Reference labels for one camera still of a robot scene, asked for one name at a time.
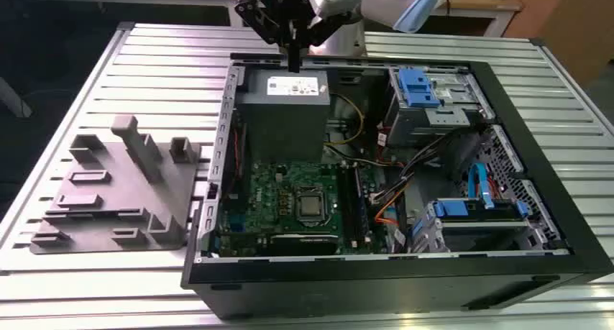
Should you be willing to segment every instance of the sticker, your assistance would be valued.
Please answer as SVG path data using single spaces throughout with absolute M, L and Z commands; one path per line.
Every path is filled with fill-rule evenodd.
M 317 96 L 316 77 L 269 77 L 266 95 Z
M 437 98 L 451 98 L 452 94 L 449 93 L 449 90 L 447 88 L 439 88 L 435 89 L 435 96 Z
M 404 246 L 404 234 L 400 233 L 398 228 L 396 228 L 396 230 L 393 231 L 393 238 L 396 239 L 398 244 Z
M 385 147 L 386 135 L 385 134 L 376 134 L 376 145 Z

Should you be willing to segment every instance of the floor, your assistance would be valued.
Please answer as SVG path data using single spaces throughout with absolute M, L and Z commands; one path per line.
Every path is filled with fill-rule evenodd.
M 31 107 L 17 119 L 0 106 L 0 219 L 71 104 L 120 21 L 228 25 L 218 7 L 0 0 L 0 77 Z M 424 29 L 436 27 L 436 22 Z M 368 30 L 380 30 L 376 24 Z M 614 119 L 614 64 L 588 86 Z

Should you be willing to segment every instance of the power supply label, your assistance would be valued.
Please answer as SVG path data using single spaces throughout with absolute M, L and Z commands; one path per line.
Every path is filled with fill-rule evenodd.
M 316 77 L 269 77 L 266 95 L 317 96 Z

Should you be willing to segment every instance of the metal work surface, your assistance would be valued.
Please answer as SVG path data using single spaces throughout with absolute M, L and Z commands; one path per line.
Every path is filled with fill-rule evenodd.
M 86 79 L 14 203 L 0 224 L 0 324 L 3 329 L 245 327 L 224 323 L 178 287 L 184 249 L 38 255 L 29 239 L 69 168 L 74 134 L 117 142 L 114 114 L 134 114 L 157 143 L 188 137 L 202 145 L 194 197 L 206 189 L 228 55 L 266 53 L 249 29 L 126 24 Z M 614 256 L 612 127 L 547 50 L 525 40 L 366 33 L 370 57 L 485 61 L 499 77 L 568 193 Z M 285 318 L 248 321 L 273 327 L 368 329 L 418 324 L 429 329 L 608 329 L 612 276 L 552 290 L 500 311 Z

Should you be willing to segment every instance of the yellow wire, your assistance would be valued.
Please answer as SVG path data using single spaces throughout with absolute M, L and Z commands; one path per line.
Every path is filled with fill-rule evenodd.
M 386 207 L 393 203 L 393 201 L 396 200 L 396 198 L 398 198 L 400 194 L 404 192 L 404 189 L 409 186 L 409 183 L 404 184 L 404 187 L 393 194 L 392 198 L 389 199 L 389 201 L 385 203 L 385 205 L 381 207 L 381 209 L 377 211 L 376 215 L 374 215 L 374 222 L 382 222 L 385 224 L 394 224 L 397 225 L 397 222 L 394 220 L 389 220 L 389 219 L 385 219 L 385 218 L 381 218 L 381 214 L 384 213 L 384 210 L 386 209 Z
M 358 137 L 360 135 L 360 132 L 362 132 L 362 129 L 364 129 L 364 115 L 362 115 L 362 112 L 360 112 L 357 106 L 354 105 L 354 103 L 349 100 L 349 98 L 341 94 L 337 94 L 337 93 L 330 93 L 330 95 L 334 95 L 337 97 L 340 97 L 349 105 L 350 107 L 353 107 L 353 111 L 356 111 L 357 113 L 357 118 L 360 119 L 360 125 L 357 126 L 357 132 L 353 136 L 350 136 L 348 139 L 344 139 L 342 141 L 336 141 L 336 142 L 325 142 L 324 145 L 344 145 L 345 143 L 349 143 L 350 141 L 353 141 L 356 139 L 356 137 Z

